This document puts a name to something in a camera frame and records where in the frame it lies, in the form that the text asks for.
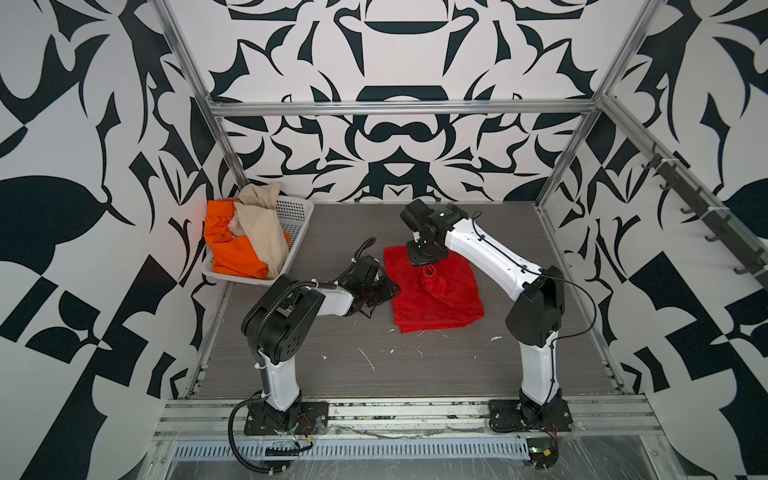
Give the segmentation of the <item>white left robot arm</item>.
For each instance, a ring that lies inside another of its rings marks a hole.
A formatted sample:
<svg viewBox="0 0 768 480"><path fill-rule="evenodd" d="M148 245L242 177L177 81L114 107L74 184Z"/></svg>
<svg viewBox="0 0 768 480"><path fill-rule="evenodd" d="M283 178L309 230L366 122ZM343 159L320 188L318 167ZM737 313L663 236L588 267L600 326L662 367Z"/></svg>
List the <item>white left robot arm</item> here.
<svg viewBox="0 0 768 480"><path fill-rule="evenodd" d="M365 255L328 282L282 275L246 314L241 332L261 372L269 407L284 414L300 402L295 356L315 320L323 316L371 317L400 287L375 258Z"/></svg>

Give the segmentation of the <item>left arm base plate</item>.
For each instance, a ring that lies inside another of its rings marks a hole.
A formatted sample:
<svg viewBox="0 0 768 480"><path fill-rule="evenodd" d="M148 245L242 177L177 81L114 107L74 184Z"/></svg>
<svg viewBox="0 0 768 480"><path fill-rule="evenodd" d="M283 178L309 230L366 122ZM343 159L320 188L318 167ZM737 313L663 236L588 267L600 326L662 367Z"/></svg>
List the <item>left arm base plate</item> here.
<svg viewBox="0 0 768 480"><path fill-rule="evenodd" d="M311 435L327 427L329 404L298 399L286 411L267 404L249 405L243 433L246 436L278 434Z"/></svg>

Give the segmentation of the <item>red shorts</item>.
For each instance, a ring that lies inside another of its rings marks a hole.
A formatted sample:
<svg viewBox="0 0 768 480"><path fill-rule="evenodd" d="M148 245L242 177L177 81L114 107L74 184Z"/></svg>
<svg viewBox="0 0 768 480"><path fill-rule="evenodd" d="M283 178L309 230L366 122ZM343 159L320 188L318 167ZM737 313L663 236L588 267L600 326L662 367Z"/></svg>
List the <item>red shorts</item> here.
<svg viewBox="0 0 768 480"><path fill-rule="evenodd" d="M452 252L433 265L414 267L404 246L384 250L386 273L400 287L392 299L403 334L466 327L485 317L470 262Z"/></svg>

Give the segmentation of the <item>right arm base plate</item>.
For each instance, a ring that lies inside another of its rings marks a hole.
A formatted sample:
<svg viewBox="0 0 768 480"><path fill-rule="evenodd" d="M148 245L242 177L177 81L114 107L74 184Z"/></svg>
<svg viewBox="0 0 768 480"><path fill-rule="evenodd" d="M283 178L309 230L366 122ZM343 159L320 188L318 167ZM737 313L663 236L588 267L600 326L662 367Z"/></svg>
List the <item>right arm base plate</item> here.
<svg viewBox="0 0 768 480"><path fill-rule="evenodd" d="M573 416L560 396L544 406L523 396L521 399L491 400L489 427L497 433L541 431L546 433L570 432Z"/></svg>

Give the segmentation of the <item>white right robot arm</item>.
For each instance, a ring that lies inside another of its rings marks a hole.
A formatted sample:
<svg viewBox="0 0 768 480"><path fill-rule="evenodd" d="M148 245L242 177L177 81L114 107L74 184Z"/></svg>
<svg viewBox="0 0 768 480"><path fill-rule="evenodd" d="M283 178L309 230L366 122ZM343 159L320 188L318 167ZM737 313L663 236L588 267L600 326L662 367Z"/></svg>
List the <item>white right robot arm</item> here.
<svg viewBox="0 0 768 480"><path fill-rule="evenodd" d="M560 392L556 342L565 310L561 270L543 268L514 253L454 204L434 209L414 200L400 218L413 233L406 243L413 266L433 265L456 253L507 294L512 307L505 325L520 346L522 398L538 407L552 403Z"/></svg>

